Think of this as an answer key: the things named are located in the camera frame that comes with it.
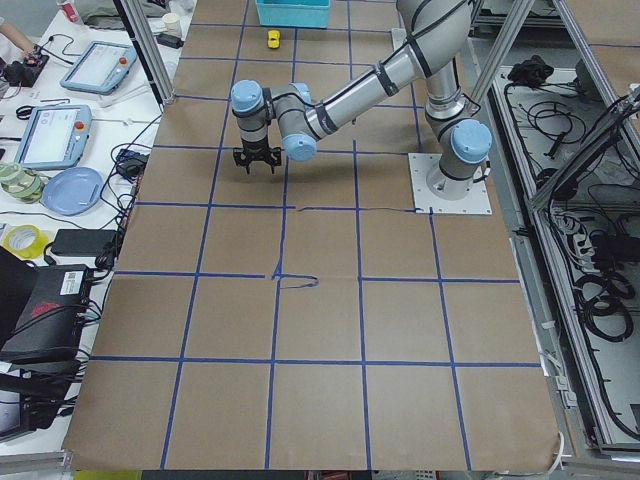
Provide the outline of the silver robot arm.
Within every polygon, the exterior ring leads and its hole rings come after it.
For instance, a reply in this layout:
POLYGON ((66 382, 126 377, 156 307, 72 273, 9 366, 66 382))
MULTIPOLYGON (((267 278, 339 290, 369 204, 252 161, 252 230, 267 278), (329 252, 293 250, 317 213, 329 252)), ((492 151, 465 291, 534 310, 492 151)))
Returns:
POLYGON ((463 95, 455 67, 472 7, 467 1, 431 0, 399 1, 396 9, 406 32, 402 44, 323 100, 312 102, 303 83, 278 88, 254 80, 235 83, 231 106, 242 142, 233 151, 235 164, 248 169, 264 162, 275 168, 283 155, 307 161, 316 155, 320 140, 423 79, 426 120, 442 149, 427 186, 444 200, 463 199, 492 146, 489 128, 470 114, 471 101, 463 95))

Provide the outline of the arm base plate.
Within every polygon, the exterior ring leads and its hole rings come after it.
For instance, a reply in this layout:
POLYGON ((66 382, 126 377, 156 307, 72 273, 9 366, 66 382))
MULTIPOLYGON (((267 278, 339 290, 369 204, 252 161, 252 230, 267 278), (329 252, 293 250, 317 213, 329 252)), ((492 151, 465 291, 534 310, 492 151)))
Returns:
POLYGON ((439 169, 440 154, 410 153, 409 173, 414 210, 436 215, 491 215, 481 166, 467 180, 452 180, 439 169))

